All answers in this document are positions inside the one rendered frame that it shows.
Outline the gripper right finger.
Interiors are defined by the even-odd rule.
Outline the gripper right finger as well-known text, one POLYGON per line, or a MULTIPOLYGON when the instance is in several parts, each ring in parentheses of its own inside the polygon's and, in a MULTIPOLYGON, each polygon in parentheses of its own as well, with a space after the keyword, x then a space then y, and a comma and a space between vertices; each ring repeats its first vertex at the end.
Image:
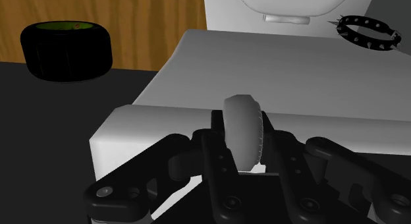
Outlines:
POLYGON ((292 224, 411 224, 411 181, 324 137, 305 143, 262 115, 292 224))

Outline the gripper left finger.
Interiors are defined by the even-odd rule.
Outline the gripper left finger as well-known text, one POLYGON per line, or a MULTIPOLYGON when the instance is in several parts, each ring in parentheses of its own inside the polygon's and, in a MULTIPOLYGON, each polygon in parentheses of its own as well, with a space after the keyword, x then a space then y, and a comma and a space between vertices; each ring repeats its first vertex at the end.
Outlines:
POLYGON ((90 224, 246 224, 223 114, 189 138, 169 134, 90 185, 90 224))

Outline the black round pot green inside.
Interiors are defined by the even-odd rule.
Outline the black round pot green inside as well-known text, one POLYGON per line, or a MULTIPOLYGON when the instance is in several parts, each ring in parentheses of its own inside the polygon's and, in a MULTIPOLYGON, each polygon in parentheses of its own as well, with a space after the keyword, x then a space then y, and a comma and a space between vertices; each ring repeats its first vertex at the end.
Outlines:
POLYGON ((31 24, 20 34, 26 66, 36 78, 58 83, 93 80, 113 65, 111 38, 101 25, 58 20, 31 24))

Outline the black spiked collar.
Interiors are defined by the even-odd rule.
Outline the black spiked collar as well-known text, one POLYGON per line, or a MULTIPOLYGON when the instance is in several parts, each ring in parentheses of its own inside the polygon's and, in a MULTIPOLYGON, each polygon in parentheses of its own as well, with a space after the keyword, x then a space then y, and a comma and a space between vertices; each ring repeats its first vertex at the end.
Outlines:
POLYGON ((335 25, 335 29, 339 36, 357 46, 374 51, 400 51, 398 47, 401 46, 401 34, 397 30, 391 29, 387 24, 380 20, 366 16, 347 15, 341 16, 336 21, 329 21, 329 23, 335 25), (350 28, 350 26, 368 28, 382 34, 386 34, 390 37, 390 39, 382 40, 366 36, 354 31, 350 28))

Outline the white round stitched disc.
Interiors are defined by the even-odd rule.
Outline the white round stitched disc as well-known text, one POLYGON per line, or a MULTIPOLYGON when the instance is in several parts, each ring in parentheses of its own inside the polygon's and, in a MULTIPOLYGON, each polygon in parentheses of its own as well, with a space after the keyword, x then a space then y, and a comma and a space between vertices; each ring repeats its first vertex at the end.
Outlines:
POLYGON ((238 171, 249 172, 259 162, 263 150, 263 117, 259 103, 239 94, 224 100, 225 143, 238 171))

